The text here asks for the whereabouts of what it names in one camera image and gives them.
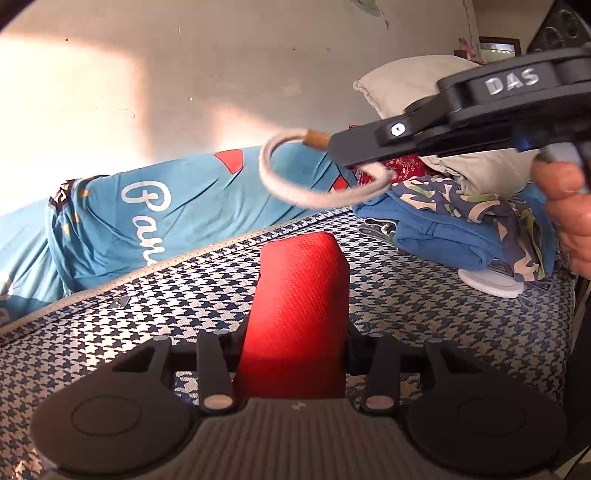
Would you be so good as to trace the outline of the person's right hand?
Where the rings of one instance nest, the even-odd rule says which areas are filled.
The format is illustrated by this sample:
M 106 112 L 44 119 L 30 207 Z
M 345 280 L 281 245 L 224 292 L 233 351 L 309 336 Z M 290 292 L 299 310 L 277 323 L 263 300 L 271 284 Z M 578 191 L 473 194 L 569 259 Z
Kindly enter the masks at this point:
M 539 154 L 531 176 L 546 196 L 546 210 L 558 225 L 558 236 L 568 252 L 571 270 L 591 276 L 591 202 L 582 194 L 586 179 L 581 167 L 568 162 L 548 162 Z

